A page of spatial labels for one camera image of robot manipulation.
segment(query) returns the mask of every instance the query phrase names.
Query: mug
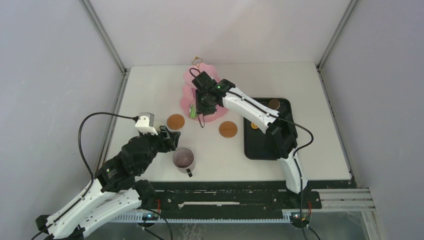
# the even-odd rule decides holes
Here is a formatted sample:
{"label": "mug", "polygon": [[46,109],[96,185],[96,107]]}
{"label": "mug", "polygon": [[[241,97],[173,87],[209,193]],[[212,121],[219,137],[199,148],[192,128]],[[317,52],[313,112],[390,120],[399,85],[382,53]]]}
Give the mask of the mug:
{"label": "mug", "polygon": [[182,173],[187,173],[193,177],[192,170],[195,168],[195,156],[188,148],[180,148],[173,154],[172,162]]}

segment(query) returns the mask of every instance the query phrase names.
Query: white table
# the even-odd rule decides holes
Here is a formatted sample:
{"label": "white table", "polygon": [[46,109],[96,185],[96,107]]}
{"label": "white table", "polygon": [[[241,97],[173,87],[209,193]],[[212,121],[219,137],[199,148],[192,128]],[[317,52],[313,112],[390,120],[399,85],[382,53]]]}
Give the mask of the white table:
{"label": "white table", "polygon": [[[119,114],[154,114],[162,123],[172,114],[183,114],[183,73],[188,65],[134,66],[131,68]],[[312,145],[299,151],[304,175],[309,180],[348,180],[350,174],[340,146],[327,101],[312,62],[249,63],[215,65],[221,79],[228,79],[250,97],[286,98],[291,102],[294,121],[315,136]],[[232,121],[238,127],[233,138],[224,138],[219,126]],[[233,111],[206,123],[185,117],[178,148],[189,148],[196,161],[193,177],[181,173],[172,162],[174,152],[158,153],[140,179],[149,181],[280,181],[285,176],[277,161],[250,160],[244,154],[243,117]],[[310,136],[297,129],[298,146]],[[107,159],[128,140],[137,136],[134,122],[116,122]]]}

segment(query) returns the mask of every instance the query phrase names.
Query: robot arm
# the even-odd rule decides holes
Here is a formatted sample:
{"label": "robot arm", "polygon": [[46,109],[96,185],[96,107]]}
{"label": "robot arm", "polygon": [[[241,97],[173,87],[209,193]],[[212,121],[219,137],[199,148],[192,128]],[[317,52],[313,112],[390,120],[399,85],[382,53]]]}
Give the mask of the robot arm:
{"label": "robot arm", "polygon": [[295,126],[282,120],[287,116],[260,104],[226,79],[216,82],[204,71],[197,75],[192,83],[197,88],[198,115],[213,114],[216,111],[216,105],[219,105],[236,111],[256,124],[265,134],[266,150],[273,154],[282,166],[287,189],[299,194],[306,188],[308,180],[298,162],[298,155],[293,154],[297,149]]}
{"label": "robot arm", "polygon": [[[134,183],[135,176],[145,172],[157,153],[175,151],[181,135],[165,126],[158,132],[153,121],[153,114],[141,113],[135,124],[140,135],[131,138],[118,155],[96,171],[92,184],[56,213],[36,219],[38,230],[49,235],[47,239],[87,237],[119,214],[151,201],[155,190],[146,180]],[[127,191],[101,205],[122,190]]]}

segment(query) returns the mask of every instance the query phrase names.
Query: green object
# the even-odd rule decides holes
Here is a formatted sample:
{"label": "green object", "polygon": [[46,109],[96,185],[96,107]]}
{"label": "green object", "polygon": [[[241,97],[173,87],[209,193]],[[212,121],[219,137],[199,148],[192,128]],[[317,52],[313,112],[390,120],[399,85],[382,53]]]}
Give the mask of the green object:
{"label": "green object", "polygon": [[190,105],[190,118],[191,119],[195,119],[196,117],[197,117],[197,114],[196,114],[196,105],[191,104]]}

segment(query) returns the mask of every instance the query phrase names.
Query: gray floor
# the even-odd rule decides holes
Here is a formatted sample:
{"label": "gray floor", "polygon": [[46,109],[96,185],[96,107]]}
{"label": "gray floor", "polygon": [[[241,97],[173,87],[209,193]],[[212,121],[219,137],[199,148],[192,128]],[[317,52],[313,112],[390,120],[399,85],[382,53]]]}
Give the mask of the gray floor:
{"label": "gray floor", "polygon": [[[322,240],[368,240],[360,212],[313,213],[310,226]],[[174,240],[303,240],[300,229],[280,223],[172,223]],[[170,239],[166,224],[150,230]],[[309,240],[317,238],[305,229]],[[107,223],[87,240],[155,240],[135,223]]]}

